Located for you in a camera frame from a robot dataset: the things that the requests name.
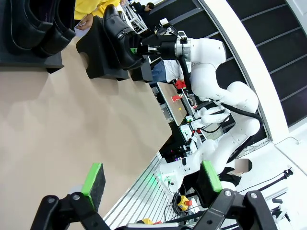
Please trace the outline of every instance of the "cable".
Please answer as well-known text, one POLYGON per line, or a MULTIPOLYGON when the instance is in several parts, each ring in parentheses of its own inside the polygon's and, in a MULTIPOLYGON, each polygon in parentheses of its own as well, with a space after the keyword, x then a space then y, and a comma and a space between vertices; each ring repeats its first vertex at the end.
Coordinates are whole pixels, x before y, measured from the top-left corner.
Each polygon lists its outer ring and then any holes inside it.
POLYGON ((219 130, 219 128, 226 122, 226 120, 227 120, 229 117, 230 117, 230 115, 228 115, 228 117, 226 117, 226 118, 222 121, 222 123, 217 127, 217 129, 215 129, 215 130, 213 130, 213 131, 207 131, 207 130, 204 130, 203 128, 198 128, 198 129, 204 131, 205 133, 214 133, 214 132, 216 132, 217 130, 219 130))
MULTIPOLYGON (((263 142, 263 143, 261 143, 261 144, 259 144, 259 145, 257 145, 257 146, 251 146, 251 147, 254 148, 253 151, 259 150, 259 149, 261 149, 262 147, 268 145, 270 142, 271 142, 271 140, 269 139, 269 140, 267 140, 267 141, 265 141, 265 142, 263 142)), ((246 155, 249 155, 249 154, 252 153, 253 151, 250 151, 249 153, 244 154, 244 155, 240 156, 239 158, 242 158, 242 157, 244 157, 244 156, 246 156, 246 155)))
MULTIPOLYGON (((235 112, 237 114, 249 116, 249 117, 257 119, 260 123, 260 128, 259 128, 257 133, 259 133, 259 131, 263 127, 263 120, 262 120, 260 115, 250 113, 250 112, 238 109, 238 108, 234 108, 233 106, 230 106, 230 105, 227 105, 227 104, 224 104, 224 103, 221 103, 221 105, 224 108, 229 109, 230 111, 235 112)), ((256 134, 247 138, 247 140, 235 150, 234 154, 228 159, 227 163, 232 162, 242 152, 242 150, 245 149, 249 145, 249 143, 253 140, 253 138, 256 136, 256 134)))
MULTIPOLYGON (((189 211, 189 210, 191 210, 191 209, 193 209, 193 208, 199 207, 199 206, 201 206, 201 205, 197 205, 197 206, 195 206, 195 207, 189 208, 189 209, 183 211, 182 213, 187 212, 187 211, 189 211)), ((174 218, 176 218, 176 217, 178 217, 178 216, 180 216, 180 214, 179 214, 179 215, 175 215, 173 218, 169 219, 168 221, 173 220, 174 218)))
POLYGON ((287 137, 287 138, 285 138, 285 139, 283 139, 282 141, 280 141, 280 142, 278 142, 277 144, 274 144, 274 145, 278 145, 279 143, 281 143, 281 142, 283 142, 284 140, 287 140, 287 139, 289 139, 289 138, 292 138, 292 139, 294 139, 294 140, 296 140, 298 143, 299 143, 299 140, 298 139, 296 139, 296 138, 294 138, 294 137, 287 137))
POLYGON ((174 26, 171 26, 171 28, 172 28, 172 29, 176 32, 176 34, 179 35, 180 38, 182 39, 182 36, 178 33, 178 31, 175 29, 175 27, 174 27, 174 26))
POLYGON ((167 207, 171 207, 172 205, 167 205, 166 207, 165 207, 165 209, 164 209, 164 222, 166 222, 166 216, 165 216, 165 211, 166 211, 166 208, 167 207))
POLYGON ((171 191, 171 189, 170 189, 170 187, 169 187, 169 184, 168 184, 168 190, 169 190, 172 194, 175 194, 175 193, 176 193, 176 192, 173 193, 173 192, 171 191))
POLYGON ((226 230, 226 229, 234 228, 234 227, 236 227, 236 226, 238 226, 238 224, 229 225, 229 226, 220 228, 220 230, 226 230))
POLYGON ((189 80, 189 71, 188 71, 188 67, 187 67, 184 55, 180 55, 177 59, 178 59, 179 64, 182 68, 182 73, 183 73, 183 77, 184 77, 184 82, 185 82, 186 87, 187 87, 187 91, 192 92, 191 82, 189 80))
POLYGON ((270 180, 273 180, 274 178, 280 176, 281 174, 283 174, 283 172, 280 173, 280 174, 278 174, 277 176, 275 176, 275 177, 273 177, 273 178, 271 178, 271 179, 269 179, 269 180, 267 180, 267 181, 261 182, 261 183, 259 183, 259 184, 263 184, 263 183, 265 183, 265 182, 268 182, 268 181, 270 181, 270 180))
POLYGON ((172 206, 173 206, 173 210, 177 215, 180 215, 181 213, 183 213, 183 211, 181 209, 179 209, 178 205, 177 205, 177 199, 180 198, 181 199, 181 195, 179 193, 175 193, 172 199, 172 206))
POLYGON ((187 194, 187 191, 186 191, 186 187, 184 186, 184 184, 182 183, 183 187, 184 187, 184 195, 187 194))

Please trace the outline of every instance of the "hand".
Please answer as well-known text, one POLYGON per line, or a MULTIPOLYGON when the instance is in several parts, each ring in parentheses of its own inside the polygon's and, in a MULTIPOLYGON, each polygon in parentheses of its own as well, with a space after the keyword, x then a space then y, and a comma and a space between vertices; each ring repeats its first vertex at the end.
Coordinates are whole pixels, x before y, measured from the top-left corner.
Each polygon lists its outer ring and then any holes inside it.
POLYGON ((87 28, 91 28, 92 24, 93 24, 93 18, 94 16, 90 13, 88 15, 86 15, 78 24, 78 26, 76 26, 76 28, 78 30, 86 30, 87 28))

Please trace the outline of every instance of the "shoe display stand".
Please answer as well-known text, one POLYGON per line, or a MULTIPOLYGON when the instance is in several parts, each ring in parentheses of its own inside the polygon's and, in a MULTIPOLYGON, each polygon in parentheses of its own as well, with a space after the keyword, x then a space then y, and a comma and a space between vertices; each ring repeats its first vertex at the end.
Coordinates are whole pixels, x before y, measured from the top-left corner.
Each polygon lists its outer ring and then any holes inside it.
POLYGON ((150 69, 148 56, 144 55, 143 57, 146 59, 146 61, 140 67, 131 71, 131 78, 134 81, 152 82, 153 75, 150 69))
POLYGON ((86 73, 89 78, 128 79, 128 71, 119 69, 118 61, 110 49, 110 44, 102 27, 102 18, 94 17, 91 29, 77 42, 79 53, 88 59, 86 73))
POLYGON ((9 0, 0 1, 0 66, 42 67, 49 73, 63 68, 61 53, 40 58, 32 51, 21 51, 11 37, 11 8, 9 0))

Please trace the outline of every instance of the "black shoe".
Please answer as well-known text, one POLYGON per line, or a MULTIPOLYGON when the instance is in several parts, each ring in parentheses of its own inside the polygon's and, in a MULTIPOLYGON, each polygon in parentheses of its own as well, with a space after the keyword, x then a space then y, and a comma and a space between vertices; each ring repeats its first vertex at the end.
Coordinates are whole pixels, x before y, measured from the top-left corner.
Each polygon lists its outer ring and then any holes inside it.
POLYGON ((74 31, 75 0, 58 0, 52 28, 34 52, 43 57, 62 51, 76 36, 74 31))
POLYGON ((10 0, 11 36, 21 50, 37 46, 52 27, 57 0, 10 0))
POLYGON ((143 64, 145 59, 130 49, 140 45, 141 37, 120 18, 112 4, 106 7, 103 29, 123 70, 135 69, 143 64))

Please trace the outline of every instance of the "bolt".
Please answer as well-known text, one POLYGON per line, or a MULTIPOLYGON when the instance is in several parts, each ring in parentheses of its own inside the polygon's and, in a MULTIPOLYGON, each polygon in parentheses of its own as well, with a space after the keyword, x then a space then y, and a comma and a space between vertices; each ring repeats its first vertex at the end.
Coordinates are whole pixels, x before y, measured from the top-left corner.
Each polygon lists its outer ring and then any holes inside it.
POLYGON ((79 196, 79 195, 74 195, 72 198, 73 198, 74 200, 79 200, 79 199, 80 199, 80 196, 79 196))
POLYGON ((50 203, 50 204, 53 203, 54 201, 55 201, 54 198, 49 198, 49 199, 48 199, 48 203, 50 203))
POLYGON ((226 191, 224 192, 224 194, 225 194, 226 196, 231 196, 231 192, 230 192, 229 190, 226 190, 226 191))
POLYGON ((252 193, 252 194, 250 194, 250 196, 251 196, 251 198, 257 198, 257 194, 256 193, 252 193))

